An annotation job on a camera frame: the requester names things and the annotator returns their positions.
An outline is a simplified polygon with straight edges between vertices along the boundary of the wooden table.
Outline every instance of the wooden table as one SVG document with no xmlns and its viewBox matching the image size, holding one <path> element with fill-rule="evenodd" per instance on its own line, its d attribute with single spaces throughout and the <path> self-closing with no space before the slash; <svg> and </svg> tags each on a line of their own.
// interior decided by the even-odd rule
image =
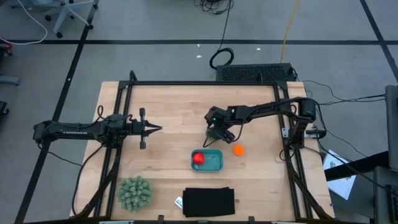
<svg viewBox="0 0 398 224">
<path fill-rule="evenodd" d="M 98 105 L 104 106 L 106 116 L 113 112 L 117 87 L 118 82 L 102 84 Z M 303 83 L 288 83 L 288 87 L 290 98 L 305 96 Z M 236 213 L 207 219 L 243 221 L 254 216 L 256 221 L 294 220 L 286 165 L 278 156 L 282 140 L 277 116 L 245 124 L 237 142 L 246 149 L 241 157 L 233 154 L 234 144 L 214 143 L 211 147 L 221 149 L 224 156 L 221 172 L 199 173 L 190 167 L 191 152 L 201 148 L 205 140 L 206 122 L 203 117 L 211 106 L 253 106 L 274 100 L 271 86 L 133 86 L 129 113 L 139 119 L 139 108 L 143 107 L 146 119 L 163 126 L 163 130 L 147 138 L 145 150 L 139 149 L 139 136 L 128 136 L 124 140 L 118 184 L 125 178 L 141 175 L 152 182 L 154 196 L 150 205 L 134 213 L 123 210 L 115 197 L 112 219 L 156 220 L 158 215 L 164 215 L 165 220 L 197 220 L 185 218 L 182 210 L 174 204 L 174 200 L 182 196 L 182 191 L 186 187 L 230 187 L 235 190 Z M 237 134 L 239 126 L 230 130 Z M 85 159 L 99 145 L 96 141 L 89 141 Z M 305 145 L 318 150 L 314 139 L 306 139 Z M 98 188 L 104 152 L 102 149 L 97 153 L 82 172 L 76 196 L 77 211 L 82 210 Z M 302 160 L 309 191 L 323 209 L 334 216 L 320 156 L 302 149 Z M 106 192 L 101 209 L 103 214 L 107 198 Z M 304 217 L 301 194 L 298 194 L 298 199 Z"/>
</svg>

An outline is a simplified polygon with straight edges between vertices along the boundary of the orange ball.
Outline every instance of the orange ball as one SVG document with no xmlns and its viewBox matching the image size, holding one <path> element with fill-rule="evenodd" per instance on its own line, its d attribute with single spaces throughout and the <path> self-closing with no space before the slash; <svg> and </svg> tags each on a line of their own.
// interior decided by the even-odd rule
<svg viewBox="0 0 398 224">
<path fill-rule="evenodd" d="M 237 155 L 237 156 L 243 156 L 243 154 L 244 154 L 244 148 L 243 148 L 243 146 L 242 146 L 242 145 L 239 145 L 239 144 L 235 145 L 235 146 L 234 146 L 234 153 L 235 153 L 235 155 Z"/>
</svg>

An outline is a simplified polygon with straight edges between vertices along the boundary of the green spiky ball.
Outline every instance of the green spiky ball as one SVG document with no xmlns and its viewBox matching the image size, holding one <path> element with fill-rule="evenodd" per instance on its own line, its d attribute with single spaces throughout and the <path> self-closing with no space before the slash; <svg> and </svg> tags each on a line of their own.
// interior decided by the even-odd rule
<svg viewBox="0 0 398 224">
<path fill-rule="evenodd" d="M 141 176 L 124 179 L 120 183 L 118 199 L 122 208 L 130 212 L 139 211 L 150 204 L 152 185 Z"/>
</svg>

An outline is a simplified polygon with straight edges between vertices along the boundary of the yellow cable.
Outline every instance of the yellow cable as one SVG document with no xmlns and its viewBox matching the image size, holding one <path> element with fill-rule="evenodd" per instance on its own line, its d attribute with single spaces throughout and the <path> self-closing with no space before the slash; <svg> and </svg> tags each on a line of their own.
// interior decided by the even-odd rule
<svg viewBox="0 0 398 224">
<path fill-rule="evenodd" d="M 282 63 L 282 61 L 284 60 L 285 44 L 286 44 L 287 34 L 289 33 L 290 27 L 292 26 L 293 18 L 294 18 L 294 15 L 296 14 L 297 7 L 299 6 L 299 3 L 300 3 L 300 0 L 296 0 L 296 3 L 294 4 L 293 13 L 292 13 L 292 16 L 290 17 L 289 25 L 287 26 L 287 29 L 286 29 L 286 33 L 285 33 L 285 37 L 284 37 L 284 44 L 282 46 L 282 54 L 280 55 L 280 62 L 279 63 Z"/>
</svg>

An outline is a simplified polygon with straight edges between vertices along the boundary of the black cloth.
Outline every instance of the black cloth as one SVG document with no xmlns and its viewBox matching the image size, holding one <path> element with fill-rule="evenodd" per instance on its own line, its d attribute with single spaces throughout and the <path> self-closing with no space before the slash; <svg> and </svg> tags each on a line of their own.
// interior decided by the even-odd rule
<svg viewBox="0 0 398 224">
<path fill-rule="evenodd" d="M 234 189 L 186 188 L 182 193 L 186 217 L 214 217 L 235 214 Z"/>
</svg>

